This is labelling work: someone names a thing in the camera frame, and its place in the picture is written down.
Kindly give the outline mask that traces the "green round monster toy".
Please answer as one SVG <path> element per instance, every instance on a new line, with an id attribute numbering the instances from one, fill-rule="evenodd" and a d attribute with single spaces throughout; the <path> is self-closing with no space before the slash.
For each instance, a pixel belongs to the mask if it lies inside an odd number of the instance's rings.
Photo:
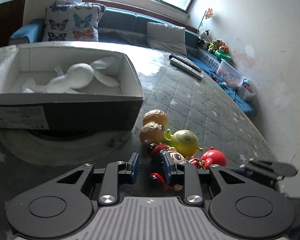
<path id="1" fill-rule="evenodd" d="M 191 157 L 197 151 L 202 151 L 203 148 L 199 146 L 198 137 L 187 129 L 178 130 L 172 134 L 168 128 L 165 135 L 165 144 L 176 149 L 184 157 Z"/>

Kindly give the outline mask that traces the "red round toy figure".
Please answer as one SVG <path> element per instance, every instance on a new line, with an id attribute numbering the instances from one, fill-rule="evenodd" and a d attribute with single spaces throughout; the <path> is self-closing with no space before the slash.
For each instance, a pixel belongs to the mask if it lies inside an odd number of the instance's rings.
<path id="1" fill-rule="evenodd" d="M 205 169 L 209 168 L 212 164 L 216 164 L 219 166 L 226 166 L 226 157 L 225 155 L 219 151 L 210 147 L 208 151 L 202 154 L 201 161 L 203 161 L 203 167 Z"/>

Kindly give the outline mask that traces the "tan peanut toy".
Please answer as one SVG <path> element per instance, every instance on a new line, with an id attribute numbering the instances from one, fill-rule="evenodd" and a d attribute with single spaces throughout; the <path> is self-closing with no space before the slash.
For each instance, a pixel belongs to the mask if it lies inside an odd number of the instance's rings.
<path id="1" fill-rule="evenodd" d="M 163 142 L 166 128 L 168 126 L 167 114 L 160 109 L 148 111 L 142 120 L 142 128 L 139 131 L 139 138 L 142 143 Z"/>

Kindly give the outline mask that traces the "white plush rabbit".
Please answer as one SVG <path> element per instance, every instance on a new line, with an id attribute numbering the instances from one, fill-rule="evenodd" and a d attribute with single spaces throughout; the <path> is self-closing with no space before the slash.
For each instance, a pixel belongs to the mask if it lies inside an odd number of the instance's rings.
<path id="1" fill-rule="evenodd" d="M 102 57 L 90 64 L 77 63 L 63 72 L 60 66 L 55 68 L 57 77 L 51 79 L 47 85 L 37 85 L 33 78 L 29 78 L 23 85 L 23 93 L 76 93 L 78 89 L 87 87 L 96 79 L 107 87 L 119 87 L 119 81 L 101 73 L 116 61 L 114 56 Z"/>

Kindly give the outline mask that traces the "small clear plastic box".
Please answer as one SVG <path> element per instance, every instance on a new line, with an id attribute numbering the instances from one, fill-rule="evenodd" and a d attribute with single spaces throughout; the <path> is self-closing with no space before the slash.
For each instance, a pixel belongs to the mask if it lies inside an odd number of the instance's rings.
<path id="1" fill-rule="evenodd" d="M 239 87 L 237 94 L 244 101 L 251 101 L 255 96 L 252 90 L 248 90 L 244 86 Z"/>

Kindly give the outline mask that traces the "grey remote control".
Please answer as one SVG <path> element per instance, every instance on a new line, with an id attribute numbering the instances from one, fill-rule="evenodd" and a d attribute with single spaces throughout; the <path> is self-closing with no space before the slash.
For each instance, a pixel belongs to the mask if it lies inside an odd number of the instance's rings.
<path id="1" fill-rule="evenodd" d="M 201 74 L 200 72 L 196 71 L 195 69 L 193 69 L 192 67 L 190 67 L 189 65 L 186 65 L 185 63 L 182 63 L 181 61 L 179 61 L 176 58 L 171 58 L 170 59 L 170 63 L 173 64 L 174 66 L 188 72 L 189 74 L 193 75 L 194 77 L 202 80 L 203 79 L 203 74 Z"/>

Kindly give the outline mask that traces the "black cardboard shoe box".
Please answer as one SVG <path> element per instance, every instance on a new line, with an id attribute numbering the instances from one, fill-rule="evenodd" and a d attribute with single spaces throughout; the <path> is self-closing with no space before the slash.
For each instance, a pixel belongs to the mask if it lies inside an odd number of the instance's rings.
<path id="1" fill-rule="evenodd" d="M 143 91 L 129 57 L 83 42 L 0 48 L 0 128 L 57 137 L 133 128 Z"/>

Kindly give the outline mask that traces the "clear plastic toy bin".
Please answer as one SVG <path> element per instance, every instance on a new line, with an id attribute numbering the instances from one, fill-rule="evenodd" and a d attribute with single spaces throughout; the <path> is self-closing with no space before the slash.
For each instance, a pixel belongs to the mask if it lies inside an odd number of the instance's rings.
<path id="1" fill-rule="evenodd" d="M 241 72 L 234 68 L 228 61 L 221 59 L 216 75 L 220 77 L 234 91 L 237 91 L 246 78 Z"/>

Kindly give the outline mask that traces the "black remote control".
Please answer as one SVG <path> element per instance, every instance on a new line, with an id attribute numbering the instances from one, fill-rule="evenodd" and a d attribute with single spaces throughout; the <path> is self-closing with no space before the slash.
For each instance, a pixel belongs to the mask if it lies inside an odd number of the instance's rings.
<path id="1" fill-rule="evenodd" d="M 177 55 L 177 54 L 170 54 L 169 59 L 171 59 L 171 58 L 179 60 L 180 62 L 188 65 L 189 67 L 191 67 L 192 69 L 196 70 L 199 73 L 202 71 L 196 64 L 194 64 L 192 61 L 190 61 L 186 57 L 183 57 L 183 56 L 180 56 L 180 55 Z"/>

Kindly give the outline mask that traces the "green toy tub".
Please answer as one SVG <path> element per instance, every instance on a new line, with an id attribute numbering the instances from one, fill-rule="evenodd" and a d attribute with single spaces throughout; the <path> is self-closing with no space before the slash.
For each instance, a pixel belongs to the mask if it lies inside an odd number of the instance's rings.
<path id="1" fill-rule="evenodd" d="M 217 57 L 218 60 L 222 60 L 224 59 L 225 61 L 228 61 L 228 62 L 231 62 L 232 61 L 232 58 L 230 55 L 228 55 L 227 53 L 225 52 L 222 52 L 220 50 L 216 50 L 215 51 L 215 56 Z"/>

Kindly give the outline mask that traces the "yellow plush toy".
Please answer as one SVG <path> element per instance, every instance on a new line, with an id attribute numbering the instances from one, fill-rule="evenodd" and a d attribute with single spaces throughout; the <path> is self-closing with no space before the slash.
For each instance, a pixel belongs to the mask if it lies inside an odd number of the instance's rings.
<path id="1" fill-rule="evenodd" d="M 222 40 L 213 40 L 210 42 L 209 47 L 208 47 L 208 52 L 211 54 L 214 54 L 215 51 L 217 51 L 220 46 L 222 45 L 223 41 Z"/>

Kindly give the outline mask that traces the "grey cushion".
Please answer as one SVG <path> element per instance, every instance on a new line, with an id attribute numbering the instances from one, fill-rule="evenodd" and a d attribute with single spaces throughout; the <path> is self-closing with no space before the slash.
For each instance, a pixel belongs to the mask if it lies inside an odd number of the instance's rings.
<path id="1" fill-rule="evenodd" d="M 187 55 L 185 28 L 166 23 L 147 23 L 147 44 L 158 50 Z"/>

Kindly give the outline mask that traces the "orange tiger plush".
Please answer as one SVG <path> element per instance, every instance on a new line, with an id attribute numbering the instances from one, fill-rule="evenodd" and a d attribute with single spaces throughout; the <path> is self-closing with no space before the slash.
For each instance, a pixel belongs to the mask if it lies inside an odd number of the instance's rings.
<path id="1" fill-rule="evenodd" d="M 229 47 L 227 46 L 226 43 L 222 43 L 219 48 L 218 48 L 219 51 L 223 52 L 223 53 L 228 53 L 229 51 Z"/>

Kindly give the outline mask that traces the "black white plush cow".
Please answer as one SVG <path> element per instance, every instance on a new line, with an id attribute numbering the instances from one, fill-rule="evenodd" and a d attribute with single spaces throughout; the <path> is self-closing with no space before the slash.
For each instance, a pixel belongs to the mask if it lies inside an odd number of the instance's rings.
<path id="1" fill-rule="evenodd" d="M 204 48 L 208 49 L 210 45 L 210 40 L 209 40 L 209 29 L 204 29 L 203 31 L 200 32 L 198 36 L 198 41 L 199 44 Z"/>

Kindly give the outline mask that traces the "blue sofa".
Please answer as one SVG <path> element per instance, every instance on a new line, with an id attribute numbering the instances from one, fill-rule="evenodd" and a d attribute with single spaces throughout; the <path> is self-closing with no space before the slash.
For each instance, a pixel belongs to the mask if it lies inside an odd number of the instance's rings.
<path id="1" fill-rule="evenodd" d="M 160 19 L 127 10 L 106 8 L 101 22 L 98 24 L 99 41 L 147 47 L 146 30 L 148 22 L 166 23 Z M 43 18 L 32 20 L 12 34 L 10 43 L 40 42 L 43 39 L 45 29 L 46 23 Z M 187 58 L 212 79 L 220 83 L 223 82 L 216 75 L 219 61 L 214 55 L 200 48 L 197 35 L 189 30 L 185 31 L 185 46 Z"/>

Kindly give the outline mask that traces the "pinwheel on stick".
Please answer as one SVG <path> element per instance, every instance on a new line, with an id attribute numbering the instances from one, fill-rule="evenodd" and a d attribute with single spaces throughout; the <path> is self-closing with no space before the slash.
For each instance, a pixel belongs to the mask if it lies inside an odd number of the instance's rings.
<path id="1" fill-rule="evenodd" d="M 211 18 L 213 15 L 213 9 L 212 8 L 208 8 L 205 13 L 204 13 L 204 16 L 202 17 L 201 21 L 200 21 L 200 24 L 197 28 L 197 32 L 200 30 L 200 28 L 203 26 L 203 20 L 207 20 L 209 18 Z"/>

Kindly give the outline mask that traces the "butterfly print pillow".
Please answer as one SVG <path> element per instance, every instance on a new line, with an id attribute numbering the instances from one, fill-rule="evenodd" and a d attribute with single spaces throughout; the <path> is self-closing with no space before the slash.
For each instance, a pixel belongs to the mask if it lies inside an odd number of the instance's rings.
<path id="1" fill-rule="evenodd" d="M 98 41 L 98 24 L 106 10 L 99 3 L 54 3 L 46 8 L 43 41 Z"/>

